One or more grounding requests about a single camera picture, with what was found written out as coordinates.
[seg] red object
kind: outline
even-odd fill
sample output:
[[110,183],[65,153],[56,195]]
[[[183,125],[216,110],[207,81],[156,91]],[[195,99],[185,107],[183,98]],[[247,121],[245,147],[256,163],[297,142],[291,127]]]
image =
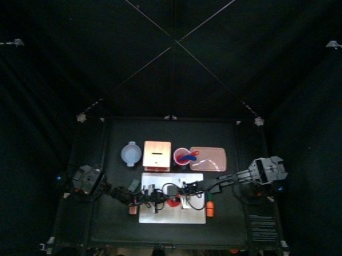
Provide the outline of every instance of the red object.
[[169,205],[169,207],[177,207],[180,205],[180,201],[175,201],[173,199],[167,199],[167,204]]
[[208,201],[207,202],[207,217],[213,217],[213,202]]

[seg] white container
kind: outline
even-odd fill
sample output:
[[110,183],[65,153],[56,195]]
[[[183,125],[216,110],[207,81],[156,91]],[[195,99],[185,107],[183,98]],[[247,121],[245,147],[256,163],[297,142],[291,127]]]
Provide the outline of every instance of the white container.
[[126,163],[128,167],[133,167],[135,163],[141,158],[141,149],[136,145],[135,141],[129,141],[121,150],[121,159]]

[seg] black wall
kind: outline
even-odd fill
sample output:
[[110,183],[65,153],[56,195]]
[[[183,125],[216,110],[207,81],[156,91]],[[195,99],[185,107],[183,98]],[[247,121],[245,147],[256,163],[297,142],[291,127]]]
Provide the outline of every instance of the black wall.
[[342,254],[342,52],[331,51],[269,116],[268,146],[288,171],[280,214],[295,255]]
[[0,52],[0,255],[36,255],[52,234],[54,176],[74,132],[61,99],[21,53]]

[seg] orange object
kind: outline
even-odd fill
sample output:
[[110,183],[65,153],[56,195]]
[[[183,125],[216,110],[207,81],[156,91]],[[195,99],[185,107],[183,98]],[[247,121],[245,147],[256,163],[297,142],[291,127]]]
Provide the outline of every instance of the orange object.
[[171,142],[145,141],[143,166],[145,171],[169,172]]
[[213,202],[208,201],[207,202],[207,217],[213,217]]

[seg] table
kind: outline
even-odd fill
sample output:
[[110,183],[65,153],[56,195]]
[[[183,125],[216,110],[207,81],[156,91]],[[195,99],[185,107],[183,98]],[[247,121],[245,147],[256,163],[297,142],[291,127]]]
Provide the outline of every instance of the table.
[[[108,183],[128,187],[144,173],[141,161],[128,168],[120,159],[120,150],[129,141],[135,141],[141,149],[144,141],[171,141],[172,152],[179,147],[224,148],[227,170],[203,172],[204,179],[233,174],[247,169],[255,158],[267,157],[261,127],[252,120],[106,118],[104,121],[89,119],[78,125],[70,164],[101,164]],[[183,172],[179,167],[171,167],[171,173]],[[139,215],[129,216],[128,207],[105,195],[89,204],[61,199],[53,229],[56,246],[245,248],[245,206],[236,198],[237,190],[237,186],[225,187],[215,195],[215,217],[207,218],[204,225],[141,224]]]

